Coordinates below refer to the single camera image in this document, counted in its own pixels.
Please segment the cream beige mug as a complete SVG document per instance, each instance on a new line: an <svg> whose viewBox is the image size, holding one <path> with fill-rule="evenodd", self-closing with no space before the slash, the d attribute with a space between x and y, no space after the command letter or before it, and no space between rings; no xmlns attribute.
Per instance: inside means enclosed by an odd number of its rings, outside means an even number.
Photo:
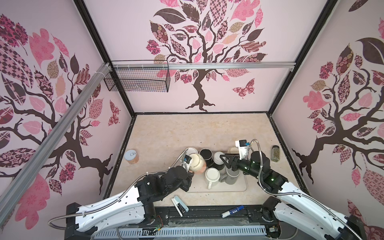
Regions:
<svg viewBox="0 0 384 240"><path fill-rule="evenodd" d="M236 148L236 147L232 147L230 148L228 151L227 151L228 154L235 154L235 155L238 155L239 154L239 149Z"/></svg>

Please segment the horizontal aluminium rail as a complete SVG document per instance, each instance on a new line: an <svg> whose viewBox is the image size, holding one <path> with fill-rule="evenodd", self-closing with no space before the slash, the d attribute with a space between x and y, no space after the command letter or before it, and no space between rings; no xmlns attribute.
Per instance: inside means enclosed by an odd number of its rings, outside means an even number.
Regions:
<svg viewBox="0 0 384 240"><path fill-rule="evenodd" d="M258 63L167 63L153 62L113 62L115 68L168 68L169 70L205 70L205 69L293 69L294 62L258 62Z"/></svg>

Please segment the white teal stapler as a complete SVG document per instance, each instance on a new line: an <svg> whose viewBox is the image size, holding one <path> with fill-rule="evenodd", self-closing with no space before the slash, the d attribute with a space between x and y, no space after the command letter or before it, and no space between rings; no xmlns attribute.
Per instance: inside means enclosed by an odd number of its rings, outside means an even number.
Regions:
<svg viewBox="0 0 384 240"><path fill-rule="evenodd" d="M189 212L189 207L178 196L171 198L171 201L181 217Z"/></svg>

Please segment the diagonal aluminium rail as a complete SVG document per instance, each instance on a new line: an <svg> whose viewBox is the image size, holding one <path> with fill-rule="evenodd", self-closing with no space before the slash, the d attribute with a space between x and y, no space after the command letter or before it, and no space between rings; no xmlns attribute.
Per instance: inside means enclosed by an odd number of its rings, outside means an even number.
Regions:
<svg viewBox="0 0 384 240"><path fill-rule="evenodd" d="M20 198L26 192L36 175L39 173L44 163L50 158L51 153L61 141L70 125L79 115L82 107L85 106L98 84L104 80L111 70L110 63L103 63L93 74L90 83L84 88L82 93L75 99L64 116L59 120L53 131L47 136L43 143L38 147L32 158L21 169L20 173L14 178L8 188L1 196L1 224L3 224L12 210L18 204Z"/></svg>

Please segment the grey mug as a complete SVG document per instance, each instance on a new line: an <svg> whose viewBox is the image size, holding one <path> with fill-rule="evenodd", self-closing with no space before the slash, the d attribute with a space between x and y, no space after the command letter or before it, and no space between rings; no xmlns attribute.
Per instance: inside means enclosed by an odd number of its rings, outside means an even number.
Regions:
<svg viewBox="0 0 384 240"><path fill-rule="evenodd" d="M221 175L219 181L228 185L234 185L240 176L240 170L233 171L227 168L223 175Z"/></svg>

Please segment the black base frame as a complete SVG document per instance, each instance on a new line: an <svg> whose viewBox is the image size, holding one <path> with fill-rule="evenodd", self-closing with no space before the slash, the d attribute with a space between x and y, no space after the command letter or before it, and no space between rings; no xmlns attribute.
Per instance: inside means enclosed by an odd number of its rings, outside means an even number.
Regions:
<svg viewBox="0 0 384 240"><path fill-rule="evenodd" d="M160 230L164 227L265 226L267 235L264 237L275 237L281 232L278 223L282 221L277 219L264 220L262 208L263 205L249 205L238 213L222 218L221 212L227 209L226 206L191 207L183 217L179 216L177 211L171 207L156 207L155 210L160 215L151 224L123 225L109 230L118 232L119 229L125 228L156 228Z"/></svg>

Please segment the peach orange mug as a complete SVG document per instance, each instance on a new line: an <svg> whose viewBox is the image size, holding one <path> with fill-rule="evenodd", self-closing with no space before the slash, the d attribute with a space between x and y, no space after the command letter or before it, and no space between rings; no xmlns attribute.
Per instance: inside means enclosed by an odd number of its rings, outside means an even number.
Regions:
<svg viewBox="0 0 384 240"><path fill-rule="evenodd" d="M204 158L200 154L191 154L189 157L191 158L189 171L195 174L203 174L207 168Z"/></svg>

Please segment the glass spice jar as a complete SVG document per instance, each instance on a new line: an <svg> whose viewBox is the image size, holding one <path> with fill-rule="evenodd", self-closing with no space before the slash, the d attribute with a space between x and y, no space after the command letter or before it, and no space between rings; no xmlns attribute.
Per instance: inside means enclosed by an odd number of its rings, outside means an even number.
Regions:
<svg viewBox="0 0 384 240"><path fill-rule="evenodd" d="M280 161L280 156L281 156L280 147L277 146L277 145L272 146L272 149L271 149L271 161L275 162L275 163L279 162Z"/></svg>

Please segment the blue white marker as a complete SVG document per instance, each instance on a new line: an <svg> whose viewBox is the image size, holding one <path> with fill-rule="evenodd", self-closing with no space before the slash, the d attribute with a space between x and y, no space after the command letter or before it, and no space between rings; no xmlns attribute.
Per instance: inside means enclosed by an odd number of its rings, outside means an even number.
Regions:
<svg viewBox="0 0 384 240"><path fill-rule="evenodd" d="M239 211L243 210L244 208L245 208L244 206L238 206L238 207L235 207L235 208L233 208L231 210L228 210L228 211L226 211L226 212L221 214L222 218L226 218L226 217L228 217L230 215L238 213Z"/></svg>

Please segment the translucent plastic tray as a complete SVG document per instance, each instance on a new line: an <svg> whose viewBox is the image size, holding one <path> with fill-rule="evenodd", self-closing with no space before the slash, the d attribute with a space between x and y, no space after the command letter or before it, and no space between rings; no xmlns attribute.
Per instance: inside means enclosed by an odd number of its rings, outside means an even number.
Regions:
<svg viewBox="0 0 384 240"><path fill-rule="evenodd" d="M195 174L192 180L189 193L210 193L210 192L244 192L248 188L248 183L246 178L240 174L236 183L234 185L228 185L226 183L221 183L220 181L212 187L211 190L207 189L207 182L205 181L205 172L203 174Z"/></svg>

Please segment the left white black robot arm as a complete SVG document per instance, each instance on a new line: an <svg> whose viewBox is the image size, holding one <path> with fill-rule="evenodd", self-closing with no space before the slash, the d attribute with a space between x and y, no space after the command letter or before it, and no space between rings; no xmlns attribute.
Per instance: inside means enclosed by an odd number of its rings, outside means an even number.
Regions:
<svg viewBox="0 0 384 240"><path fill-rule="evenodd" d="M183 166L144 174L117 195L90 205L68 205L66 215L50 219L48 225L63 230L66 240L91 240L105 230L151 223L156 218L154 203L178 189L187 192L193 176Z"/></svg>

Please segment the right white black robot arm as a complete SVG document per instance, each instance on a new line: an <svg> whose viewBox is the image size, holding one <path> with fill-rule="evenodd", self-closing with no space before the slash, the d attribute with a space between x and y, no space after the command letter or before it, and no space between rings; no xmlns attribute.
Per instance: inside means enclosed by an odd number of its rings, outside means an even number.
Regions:
<svg viewBox="0 0 384 240"><path fill-rule="evenodd" d="M264 153L253 152L250 160L235 154L220 155L220 159L228 169L255 177L262 190L270 195L261 210L264 220L285 222L316 240L367 239L364 224L358 217L347 217L304 193L272 170L271 161Z"/></svg>

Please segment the orange tin can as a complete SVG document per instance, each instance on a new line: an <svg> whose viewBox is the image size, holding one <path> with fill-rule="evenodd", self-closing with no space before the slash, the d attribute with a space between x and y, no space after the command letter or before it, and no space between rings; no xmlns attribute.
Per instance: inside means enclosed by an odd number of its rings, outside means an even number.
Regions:
<svg viewBox="0 0 384 240"><path fill-rule="evenodd" d="M134 165L139 161L139 156L136 150L128 150L124 154L124 159L130 164Z"/></svg>

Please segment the white ribbed-bottom mug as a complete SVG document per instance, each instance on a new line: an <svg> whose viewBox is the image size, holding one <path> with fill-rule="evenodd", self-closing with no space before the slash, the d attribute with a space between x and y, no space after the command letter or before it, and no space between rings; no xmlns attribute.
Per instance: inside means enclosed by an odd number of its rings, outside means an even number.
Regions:
<svg viewBox="0 0 384 240"><path fill-rule="evenodd" d="M196 148L188 148L187 151L186 151L186 155L191 155L191 154L198 154L199 151L196 149Z"/></svg>

